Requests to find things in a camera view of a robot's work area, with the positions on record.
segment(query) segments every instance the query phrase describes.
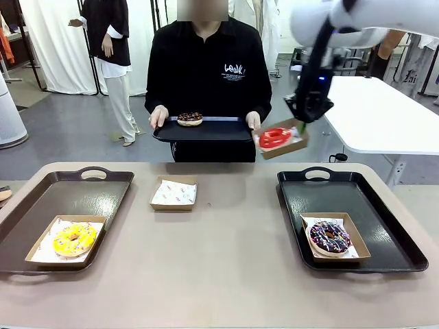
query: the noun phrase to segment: shirt collar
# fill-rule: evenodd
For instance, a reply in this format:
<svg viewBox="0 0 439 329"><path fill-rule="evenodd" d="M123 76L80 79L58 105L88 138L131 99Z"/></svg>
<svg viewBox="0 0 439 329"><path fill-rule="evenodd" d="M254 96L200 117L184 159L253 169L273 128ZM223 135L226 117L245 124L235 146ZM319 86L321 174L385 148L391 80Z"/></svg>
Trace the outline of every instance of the shirt collar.
<svg viewBox="0 0 439 329"><path fill-rule="evenodd" d="M221 34L224 36L232 36L232 37L236 36L235 26L233 25L231 17L228 17L228 21L221 22L221 25L219 26L219 29L215 34ZM181 38L196 36L196 33L193 30L192 22L181 22L178 36Z"/></svg>

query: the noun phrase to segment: tray handle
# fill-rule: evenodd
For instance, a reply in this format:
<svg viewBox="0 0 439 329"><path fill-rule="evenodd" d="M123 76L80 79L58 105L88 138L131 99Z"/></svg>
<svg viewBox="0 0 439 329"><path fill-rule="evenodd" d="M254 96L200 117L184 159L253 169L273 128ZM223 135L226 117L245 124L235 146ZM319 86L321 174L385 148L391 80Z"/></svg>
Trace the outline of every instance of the tray handle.
<svg viewBox="0 0 439 329"><path fill-rule="evenodd" d="M89 177L89 178L83 178L82 174L86 173L87 171L102 171L103 173L106 174L105 178L99 178L99 177ZM117 178L117 173L115 173L114 171L109 171L108 169L105 169L103 167L96 167L96 166L92 166L92 167L85 167L82 168L78 171L72 171L70 173L71 178L75 178L77 180L86 180L88 182L101 182L103 180L114 180Z"/></svg>
<svg viewBox="0 0 439 329"><path fill-rule="evenodd" d="M325 173L329 174L329 178L325 178L325 177L313 177L313 178L308 178L307 174L311 173L313 171L323 171ZM310 182L325 182L325 181L332 181L332 180L337 180L337 176L338 176L338 172L336 171L332 171L328 168L325 167L311 167L311 168L306 168L304 171L301 171L299 173L299 175L302 176L303 181L310 181Z"/></svg>

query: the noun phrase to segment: donut hole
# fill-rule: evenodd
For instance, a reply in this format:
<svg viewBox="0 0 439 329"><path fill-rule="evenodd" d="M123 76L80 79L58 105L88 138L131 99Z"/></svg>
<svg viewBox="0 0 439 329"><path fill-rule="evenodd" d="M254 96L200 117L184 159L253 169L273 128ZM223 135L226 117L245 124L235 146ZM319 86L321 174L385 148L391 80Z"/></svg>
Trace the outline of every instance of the donut hole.
<svg viewBox="0 0 439 329"><path fill-rule="evenodd" d="M70 236L70 241L77 240L79 237L80 237L79 234L72 234L72 235Z"/></svg>

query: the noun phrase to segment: red donut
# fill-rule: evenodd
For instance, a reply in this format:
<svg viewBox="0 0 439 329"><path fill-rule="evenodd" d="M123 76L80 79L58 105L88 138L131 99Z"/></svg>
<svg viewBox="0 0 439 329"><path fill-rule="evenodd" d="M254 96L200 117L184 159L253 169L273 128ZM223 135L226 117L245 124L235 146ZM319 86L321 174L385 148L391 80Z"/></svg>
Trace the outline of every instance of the red donut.
<svg viewBox="0 0 439 329"><path fill-rule="evenodd" d="M293 136L289 129L272 128L267 130L259 137L259 146L261 149L273 149L280 147L288 142Z"/></svg>

